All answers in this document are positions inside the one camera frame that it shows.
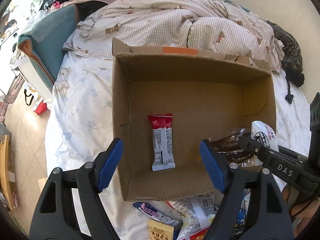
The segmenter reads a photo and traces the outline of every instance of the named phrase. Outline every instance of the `beige wall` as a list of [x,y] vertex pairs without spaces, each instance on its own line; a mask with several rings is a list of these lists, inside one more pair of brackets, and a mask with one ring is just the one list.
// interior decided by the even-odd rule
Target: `beige wall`
[[309,103],[320,92],[320,15],[310,0],[232,0],[266,20],[280,25],[298,41],[305,84],[301,87]]

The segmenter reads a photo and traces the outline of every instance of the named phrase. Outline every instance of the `metal screw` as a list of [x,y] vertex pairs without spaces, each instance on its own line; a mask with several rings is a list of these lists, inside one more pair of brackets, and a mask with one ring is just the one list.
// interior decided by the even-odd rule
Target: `metal screw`
[[230,163],[229,166],[232,169],[237,169],[238,168],[238,164],[236,164],[236,163]]
[[52,172],[53,174],[58,174],[60,170],[61,170],[60,168],[54,168]]
[[93,167],[93,163],[92,162],[87,162],[87,163],[84,164],[84,167],[86,169],[91,169]]
[[268,175],[270,171],[267,168],[263,168],[262,173]]

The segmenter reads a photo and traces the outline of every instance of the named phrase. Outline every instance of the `orange trim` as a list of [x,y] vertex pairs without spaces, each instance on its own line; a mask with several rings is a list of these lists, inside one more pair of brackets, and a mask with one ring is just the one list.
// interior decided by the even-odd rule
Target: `orange trim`
[[199,51],[197,49],[189,49],[189,48],[162,47],[162,52],[163,53],[198,55]]

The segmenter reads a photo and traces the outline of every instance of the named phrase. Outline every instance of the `human hand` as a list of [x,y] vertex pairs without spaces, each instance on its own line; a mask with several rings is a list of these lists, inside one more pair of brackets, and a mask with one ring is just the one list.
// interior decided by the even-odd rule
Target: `human hand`
[[[287,184],[282,191],[282,196],[286,202],[289,197],[289,189],[290,189],[290,186],[289,186],[289,184]],[[308,203],[309,203],[309,201],[305,202],[303,204],[299,204],[297,206],[294,206],[291,210],[290,215],[293,216],[294,214],[298,213],[301,209],[303,209],[306,205],[308,205]],[[299,225],[293,230],[293,234],[294,234],[295,238],[297,237],[297,235],[299,235],[301,233],[301,231],[310,222],[313,215],[318,210],[319,206],[320,206],[320,199],[316,198],[304,211],[302,211],[299,215],[297,215],[297,218],[300,218],[302,220],[300,221]]]

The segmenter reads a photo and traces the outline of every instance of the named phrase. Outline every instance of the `bed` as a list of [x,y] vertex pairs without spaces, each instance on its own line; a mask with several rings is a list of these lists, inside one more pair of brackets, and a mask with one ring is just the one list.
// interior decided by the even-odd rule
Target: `bed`
[[[53,86],[52,111],[45,135],[48,174],[57,166],[71,170],[93,161],[113,140],[113,37],[131,46],[188,46],[251,55],[269,62],[274,70],[278,144],[308,154],[309,104],[301,90],[293,85],[293,103],[285,100],[287,82],[280,67],[281,42],[272,38],[273,32],[261,18],[222,2],[136,1],[118,0],[99,9],[80,22],[64,44],[67,52]],[[232,39],[235,35],[244,38],[235,41]],[[222,46],[219,39],[229,39],[225,43],[228,45]],[[280,180],[277,183],[281,189],[284,187]],[[81,231],[89,235],[77,190],[73,190],[73,195]],[[122,200],[117,171],[100,198],[121,239],[148,239],[148,217],[132,203]],[[152,204],[169,217],[178,218],[165,203]]]

